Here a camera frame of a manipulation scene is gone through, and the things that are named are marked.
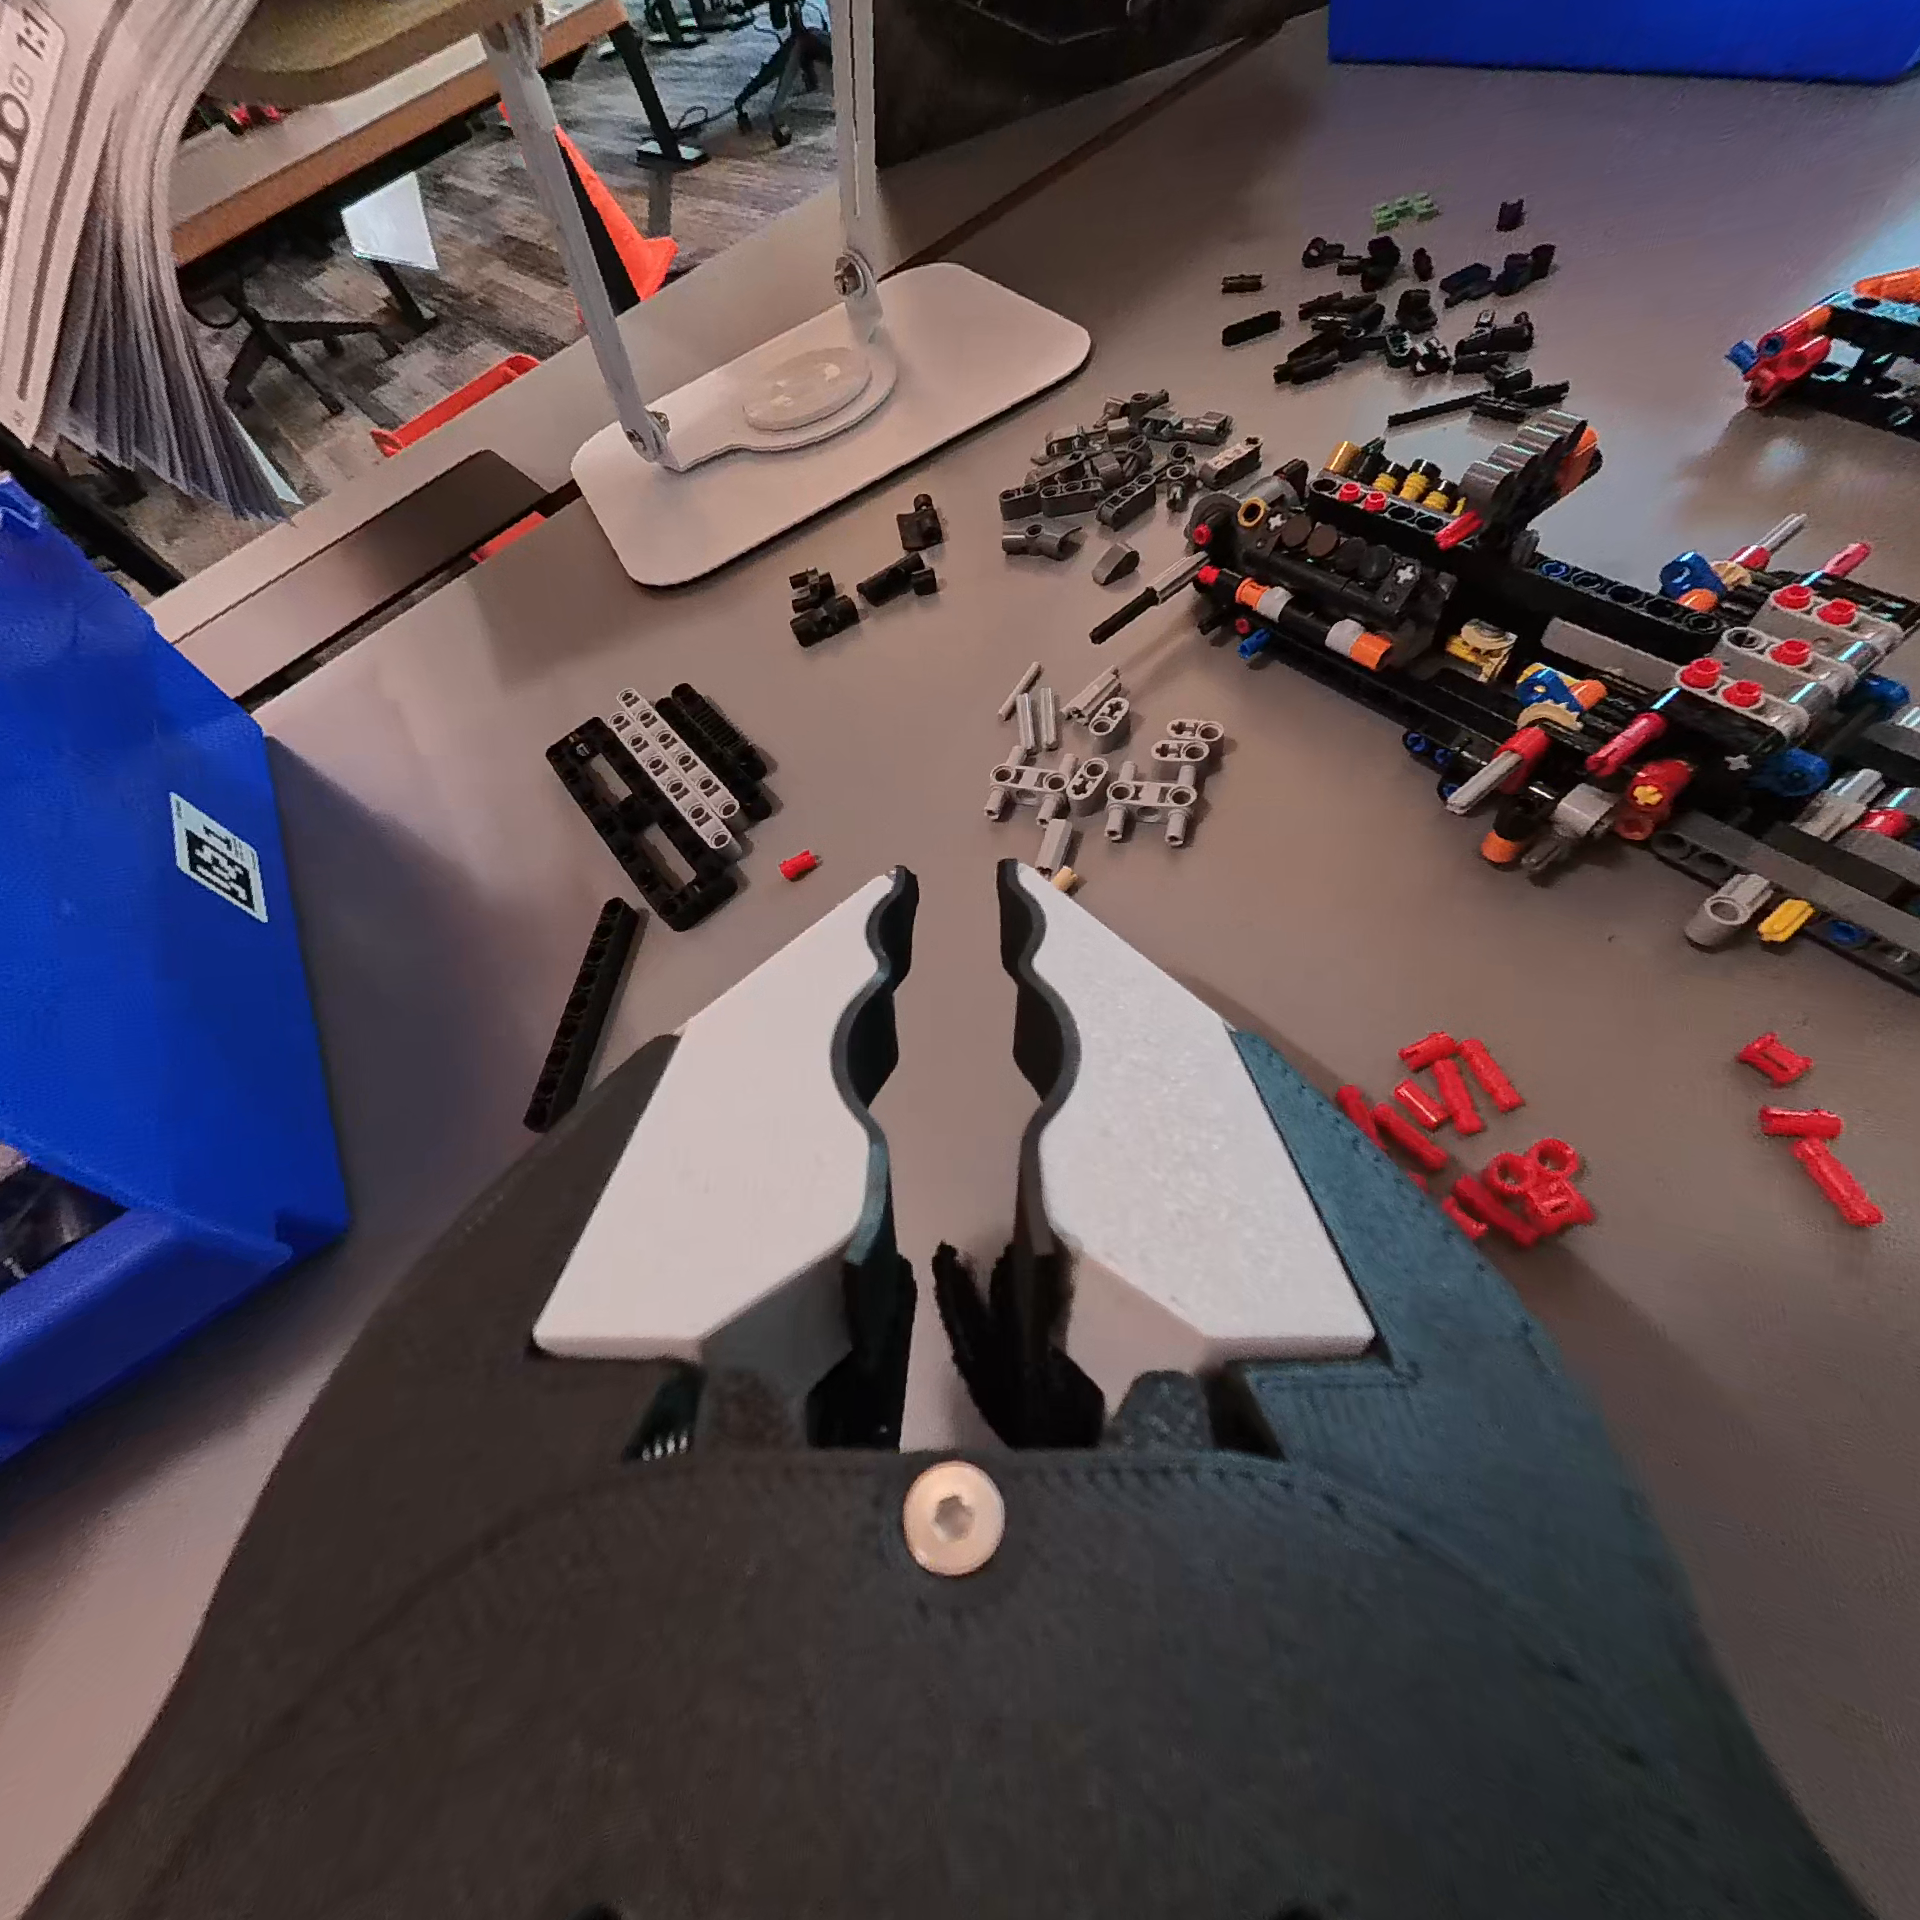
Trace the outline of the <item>short black lego beam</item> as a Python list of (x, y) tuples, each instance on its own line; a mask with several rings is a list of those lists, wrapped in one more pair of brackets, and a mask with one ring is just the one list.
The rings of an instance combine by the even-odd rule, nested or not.
[(676, 683), (658, 699), (658, 713), (695, 755), (699, 755), (699, 762), (724, 781), (731, 800), (740, 803), (750, 822), (765, 822), (774, 815), (766, 759), (715, 704), (705, 699), (698, 686)]

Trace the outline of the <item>plain blue storage bin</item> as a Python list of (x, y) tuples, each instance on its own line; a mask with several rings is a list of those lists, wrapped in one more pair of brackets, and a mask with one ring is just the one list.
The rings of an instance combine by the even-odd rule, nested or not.
[(1327, 55), (1621, 75), (1894, 81), (1915, 2), (1330, 2)]

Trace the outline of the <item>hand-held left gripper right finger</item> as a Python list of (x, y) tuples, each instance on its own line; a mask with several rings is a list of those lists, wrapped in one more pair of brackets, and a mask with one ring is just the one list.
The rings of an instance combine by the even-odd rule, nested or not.
[(1095, 1448), (1146, 1375), (1366, 1356), (1375, 1320), (1227, 1018), (1035, 867), (1000, 860), (995, 905), (1035, 1108), (988, 1279), (933, 1257), (993, 1435)]

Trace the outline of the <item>white desk lamp base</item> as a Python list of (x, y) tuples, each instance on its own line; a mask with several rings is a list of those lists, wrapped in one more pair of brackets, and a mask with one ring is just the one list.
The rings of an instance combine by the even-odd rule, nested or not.
[(571, 481), (626, 577), (676, 590), (1049, 392), (1089, 349), (1080, 323), (933, 263), (666, 393), (666, 463), (609, 424)]

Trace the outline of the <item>black lego frame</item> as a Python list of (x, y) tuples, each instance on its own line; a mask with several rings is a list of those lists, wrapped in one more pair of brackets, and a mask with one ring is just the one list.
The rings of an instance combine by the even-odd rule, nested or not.
[(737, 895), (736, 860), (702, 847), (604, 717), (568, 729), (545, 762), (666, 929), (691, 930)]

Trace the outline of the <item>light grey lego beam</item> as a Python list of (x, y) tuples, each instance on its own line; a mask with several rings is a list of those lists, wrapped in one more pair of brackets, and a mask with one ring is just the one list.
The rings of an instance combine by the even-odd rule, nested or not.
[(726, 860), (740, 858), (740, 800), (685, 734), (666, 720), (658, 707), (644, 699), (634, 686), (625, 686), (616, 695), (609, 729), (705, 848)]

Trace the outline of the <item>blue storage bin white label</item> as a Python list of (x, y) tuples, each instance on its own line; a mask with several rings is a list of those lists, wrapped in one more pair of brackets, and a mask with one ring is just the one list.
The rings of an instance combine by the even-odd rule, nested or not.
[(337, 1242), (260, 724), (2, 481), (2, 1460)]

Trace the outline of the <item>wooden background desk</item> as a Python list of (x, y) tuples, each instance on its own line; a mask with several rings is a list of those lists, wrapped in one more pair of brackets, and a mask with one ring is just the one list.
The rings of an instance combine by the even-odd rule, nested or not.
[(187, 138), (171, 167), (174, 263), (221, 252), (494, 98), (486, 50), (480, 36), (470, 36), (365, 94), (276, 109), (281, 120), (263, 130)]

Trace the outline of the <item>black panel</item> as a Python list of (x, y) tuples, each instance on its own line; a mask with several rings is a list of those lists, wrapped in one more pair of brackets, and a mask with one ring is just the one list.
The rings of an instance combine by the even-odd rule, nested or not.
[(1000, 128), (1313, 2), (874, 2), (874, 163)]

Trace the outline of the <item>lego instruction booklet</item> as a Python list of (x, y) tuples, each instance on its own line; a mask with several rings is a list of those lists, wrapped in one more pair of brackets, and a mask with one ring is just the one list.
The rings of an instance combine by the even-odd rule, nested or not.
[(177, 294), (171, 167), (254, 2), (2, 6), (2, 430), (283, 511)]

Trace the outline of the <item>black office chair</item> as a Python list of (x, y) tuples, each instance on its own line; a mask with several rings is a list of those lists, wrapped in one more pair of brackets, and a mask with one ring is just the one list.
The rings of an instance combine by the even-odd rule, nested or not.
[(246, 332), (228, 376), (221, 396), (229, 412), (246, 412), (254, 403), (254, 386), (269, 365), (276, 365), (295, 376), (329, 418), (346, 414), (346, 396), (321, 373), (301, 362), (298, 346), (324, 346), (326, 355), (337, 355), (346, 342), (377, 342), (386, 355), (394, 355), (402, 345), (426, 335), (441, 323), (441, 316), (416, 301), (405, 287), (396, 269), (386, 260), (372, 263), (377, 276), (381, 279), (390, 297), (387, 322), (368, 317), (269, 317), (256, 308), (247, 294), (246, 271), (240, 269), (209, 269), (196, 282), (180, 282), (180, 297), (187, 308), (206, 330), (240, 327)]
[(831, 125), (825, 2), (631, 2), (676, 130), (785, 148)]

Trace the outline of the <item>pile of light grey connectors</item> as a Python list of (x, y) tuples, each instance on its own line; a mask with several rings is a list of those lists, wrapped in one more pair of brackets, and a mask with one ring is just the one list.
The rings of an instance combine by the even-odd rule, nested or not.
[(1023, 664), (995, 717), (1007, 739), (979, 812), (993, 826), (1028, 821), (1035, 828), (1029, 864), (1044, 885), (1061, 864), (1083, 876), (1095, 844), (1159, 840), (1168, 851), (1194, 844), (1224, 749), (1222, 724), (1173, 714), (1137, 729), (1131, 691), (1115, 667), (1061, 695), (1042, 662)]

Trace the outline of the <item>cluster of black lego connectors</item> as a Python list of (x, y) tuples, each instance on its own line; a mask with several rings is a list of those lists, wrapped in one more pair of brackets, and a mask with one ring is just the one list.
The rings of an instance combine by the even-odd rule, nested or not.
[(930, 597), (939, 590), (939, 575), (927, 562), (927, 552), (946, 540), (933, 497), (915, 494), (914, 505), (895, 516), (895, 530), (898, 558), (864, 575), (848, 593), (838, 587), (828, 570), (798, 570), (787, 577), (787, 631), (798, 648), (851, 631), (867, 610), (882, 610), (898, 597)]

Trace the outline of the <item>pile of black lego pins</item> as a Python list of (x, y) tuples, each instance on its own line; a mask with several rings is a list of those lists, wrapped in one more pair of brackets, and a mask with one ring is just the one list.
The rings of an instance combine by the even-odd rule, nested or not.
[(1354, 368), (1448, 386), (1439, 400), (1392, 412), (1392, 430), (1456, 414), (1524, 419), (1566, 400), (1570, 383), (1541, 376), (1532, 362), (1537, 323), (1524, 297), (1553, 276), (1559, 249), (1528, 233), (1526, 203), (1502, 202), (1493, 224), (1500, 238), (1516, 236), (1521, 249), (1500, 260), (1464, 260), (1451, 273), (1420, 236), (1426, 224), (1376, 233), (1370, 221), (1356, 246), (1309, 233), (1302, 271), (1324, 287), (1295, 307), (1255, 307), (1265, 294), (1261, 271), (1222, 273), (1220, 294), (1233, 303), (1233, 317), (1220, 327), (1222, 349), (1258, 346), (1295, 323), (1297, 332), (1273, 365), (1280, 392), (1303, 392)]

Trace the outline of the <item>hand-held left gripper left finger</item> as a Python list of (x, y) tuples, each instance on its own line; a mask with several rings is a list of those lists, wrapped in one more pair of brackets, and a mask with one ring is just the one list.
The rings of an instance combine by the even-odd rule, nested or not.
[(867, 880), (688, 1018), (534, 1346), (756, 1375), (819, 1448), (898, 1448), (915, 1282), (871, 1101), (920, 877)]

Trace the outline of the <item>pile of red lego pins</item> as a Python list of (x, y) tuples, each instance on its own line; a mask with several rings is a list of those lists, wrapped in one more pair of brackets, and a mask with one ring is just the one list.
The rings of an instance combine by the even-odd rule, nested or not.
[(1334, 1089), (1335, 1112), (1480, 1247), (1535, 1249), (1597, 1223), (1588, 1163), (1564, 1139), (1496, 1142), (1524, 1090), (1477, 1035), (1430, 1029), (1398, 1050), (1386, 1096)]

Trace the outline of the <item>large multicoloured lego assembly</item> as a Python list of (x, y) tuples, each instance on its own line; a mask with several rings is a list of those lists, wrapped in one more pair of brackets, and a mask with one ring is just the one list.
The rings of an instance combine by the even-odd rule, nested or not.
[(1261, 472), (1261, 440), (1171, 463), (1185, 552), (1092, 627), (1188, 596), (1200, 631), (1401, 726), (1480, 858), (1545, 885), (1599, 847), (1704, 888), (1687, 945), (1808, 943), (1917, 993), (1917, 597), (1855, 540), (1782, 562), (1802, 516), (1637, 587), (1541, 549), (1602, 467), (1544, 412), (1462, 479), (1343, 440)]

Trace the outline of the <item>pile of dark grey connectors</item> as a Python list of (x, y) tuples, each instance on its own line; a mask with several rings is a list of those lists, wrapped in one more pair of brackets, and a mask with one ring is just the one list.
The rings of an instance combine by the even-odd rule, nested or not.
[(998, 542), (1016, 562), (1092, 558), (1092, 580), (1111, 590), (1140, 584), (1140, 542), (1154, 524), (1194, 530), (1217, 507), (1261, 524), (1295, 503), (1297, 479), (1265, 460), (1261, 435), (1146, 389), (1044, 438), (1028, 475), (998, 494)]

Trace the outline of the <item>orange fabric object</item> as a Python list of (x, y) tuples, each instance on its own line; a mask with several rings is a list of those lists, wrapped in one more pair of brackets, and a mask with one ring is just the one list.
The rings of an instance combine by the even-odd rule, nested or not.
[(558, 130), (564, 167), (587, 224), (593, 257), (604, 276), (612, 308), (631, 313), (642, 301), (658, 294), (676, 265), (673, 236), (647, 236), (626, 215), (626, 206), (606, 189), (600, 174), (571, 144), (568, 130)]

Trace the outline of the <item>small blue red assembly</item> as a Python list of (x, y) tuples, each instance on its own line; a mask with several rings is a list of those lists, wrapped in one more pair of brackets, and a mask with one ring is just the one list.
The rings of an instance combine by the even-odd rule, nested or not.
[(1869, 273), (1824, 294), (1728, 362), (1750, 408), (1802, 406), (1917, 440), (1917, 269)]

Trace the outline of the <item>long black lego beam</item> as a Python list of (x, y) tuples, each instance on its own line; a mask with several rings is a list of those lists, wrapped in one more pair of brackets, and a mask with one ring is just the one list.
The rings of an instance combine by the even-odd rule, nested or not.
[(600, 905), (523, 1115), (530, 1136), (552, 1131), (590, 1089), (639, 934), (642, 914), (631, 902)]

